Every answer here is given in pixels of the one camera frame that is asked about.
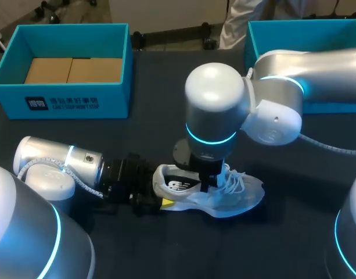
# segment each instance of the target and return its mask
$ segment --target cardboard box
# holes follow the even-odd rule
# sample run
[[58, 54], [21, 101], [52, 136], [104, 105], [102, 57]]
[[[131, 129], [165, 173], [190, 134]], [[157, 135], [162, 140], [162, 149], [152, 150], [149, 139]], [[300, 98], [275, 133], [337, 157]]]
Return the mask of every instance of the cardboard box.
[[34, 58], [25, 84], [67, 83], [72, 58]]
[[68, 83], [119, 83], [120, 58], [73, 59]]
[[[333, 51], [356, 48], [355, 19], [273, 20], [249, 22], [244, 49], [246, 71], [268, 51]], [[304, 113], [356, 112], [356, 103], [307, 103]]]
[[0, 103], [10, 119], [126, 118], [132, 60], [127, 24], [18, 26], [0, 62]]

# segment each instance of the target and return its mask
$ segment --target white pants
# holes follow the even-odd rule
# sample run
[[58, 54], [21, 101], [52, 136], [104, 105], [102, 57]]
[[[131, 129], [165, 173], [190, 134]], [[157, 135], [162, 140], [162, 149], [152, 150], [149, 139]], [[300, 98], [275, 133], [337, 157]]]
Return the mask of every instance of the white pants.
[[247, 22], [261, 19], [300, 19], [307, 0], [235, 0], [220, 35], [220, 49], [244, 45]]

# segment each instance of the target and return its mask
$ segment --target white shoelace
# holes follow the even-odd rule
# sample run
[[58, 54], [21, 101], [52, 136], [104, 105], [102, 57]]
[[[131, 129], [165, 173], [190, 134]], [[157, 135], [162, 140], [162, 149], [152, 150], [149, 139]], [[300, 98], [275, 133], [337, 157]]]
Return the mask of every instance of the white shoelace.
[[[224, 164], [225, 167], [225, 182], [222, 185], [218, 185], [216, 191], [221, 194], [239, 194], [245, 190], [245, 184], [242, 177], [246, 173], [238, 173], [236, 170], [231, 170], [228, 164]], [[238, 185], [241, 186], [240, 191], [236, 191]]]

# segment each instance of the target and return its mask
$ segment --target cyan box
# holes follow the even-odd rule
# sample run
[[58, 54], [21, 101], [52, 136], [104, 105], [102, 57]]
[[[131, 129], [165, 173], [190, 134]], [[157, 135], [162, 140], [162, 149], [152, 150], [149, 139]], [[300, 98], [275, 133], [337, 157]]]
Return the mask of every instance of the cyan box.
[[[246, 71], [260, 55], [275, 49], [334, 51], [356, 48], [355, 19], [274, 20], [249, 22], [244, 49]], [[305, 103], [304, 113], [356, 112], [356, 104]]]
[[[120, 82], [24, 84], [33, 58], [122, 58]], [[0, 103], [10, 119], [126, 118], [132, 61], [127, 24], [18, 26], [0, 62]]]

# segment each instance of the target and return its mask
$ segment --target white sneaker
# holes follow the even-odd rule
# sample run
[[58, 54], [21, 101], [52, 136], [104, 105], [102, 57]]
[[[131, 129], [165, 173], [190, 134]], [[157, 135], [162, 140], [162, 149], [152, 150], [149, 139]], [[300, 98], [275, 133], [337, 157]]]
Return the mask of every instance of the white sneaker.
[[255, 207], [264, 197], [262, 182], [245, 173], [230, 170], [224, 164], [217, 176], [218, 187], [200, 192], [199, 174], [181, 170], [174, 164], [160, 165], [153, 175], [157, 196], [175, 201], [164, 210], [199, 209], [216, 218], [231, 217]]

